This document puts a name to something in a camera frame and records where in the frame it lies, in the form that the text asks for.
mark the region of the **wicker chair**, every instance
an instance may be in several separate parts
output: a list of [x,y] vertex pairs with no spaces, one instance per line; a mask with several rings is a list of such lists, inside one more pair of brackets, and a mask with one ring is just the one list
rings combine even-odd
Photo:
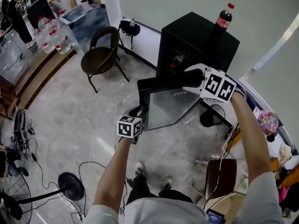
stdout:
[[[110,48],[96,47],[97,41],[107,34],[111,34]],[[96,93],[98,92],[91,82],[91,77],[108,71],[112,66],[118,67],[125,79],[128,82],[130,81],[116,61],[117,58],[120,60],[120,58],[117,56],[119,39],[119,31],[115,27],[108,27],[100,31],[92,38],[90,50],[81,60],[81,68],[87,74],[88,81]]]

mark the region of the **sneaker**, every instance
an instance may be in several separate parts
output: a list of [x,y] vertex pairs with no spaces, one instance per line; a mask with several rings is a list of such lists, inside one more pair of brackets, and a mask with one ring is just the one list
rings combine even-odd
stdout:
[[163,184],[162,184],[161,191],[171,189],[172,182],[173,182],[173,178],[172,178],[171,176],[166,177],[166,178],[164,179]]
[[135,164],[135,174],[136,176],[142,175],[144,172],[144,163],[142,161],[138,161]]

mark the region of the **black frame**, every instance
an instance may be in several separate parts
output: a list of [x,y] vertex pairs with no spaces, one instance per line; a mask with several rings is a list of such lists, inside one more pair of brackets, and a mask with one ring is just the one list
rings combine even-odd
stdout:
[[[144,115],[143,127],[144,127],[144,130],[148,130],[150,95],[152,93],[182,88],[183,80],[178,79],[177,76],[170,77],[168,79],[165,79],[164,77],[163,78],[154,77],[154,78],[138,80],[137,86],[138,86],[138,90],[139,90],[141,111],[146,112],[146,114]],[[170,124],[170,125],[174,125],[174,124],[178,123],[183,117],[185,117],[201,101],[202,101],[202,99],[199,98],[198,101],[196,101],[189,108],[188,111],[186,111],[175,123]]]

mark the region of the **white shirt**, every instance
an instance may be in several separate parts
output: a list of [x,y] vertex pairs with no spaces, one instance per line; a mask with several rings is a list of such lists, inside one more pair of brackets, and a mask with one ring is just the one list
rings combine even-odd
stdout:
[[[126,206],[125,224],[207,224],[202,208],[166,198],[142,198]],[[258,176],[249,186],[234,224],[282,224],[273,173]],[[103,205],[90,208],[84,224],[118,224],[118,214]]]

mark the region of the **white cable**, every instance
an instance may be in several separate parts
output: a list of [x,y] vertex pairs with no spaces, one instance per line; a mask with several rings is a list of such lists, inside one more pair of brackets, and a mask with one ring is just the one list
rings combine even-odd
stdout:
[[222,159],[223,159],[223,156],[224,156],[225,153],[226,153],[226,150],[225,150],[225,148],[224,148],[223,154],[222,154],[221,159],[220,159],[220,165],[219,165],[219,170],[218,170],[217,184],[216,184],[214,190],[211,192],[211,194],[210,194],[209,198],[207,199],[206,203],[204,204],[203,210],[205,209],[206,204],[207,204],[208,201],[210,200],[212,194],[216,191],[216,188],[218,187],[219,179],[220,179],[220,171],[221,171]]

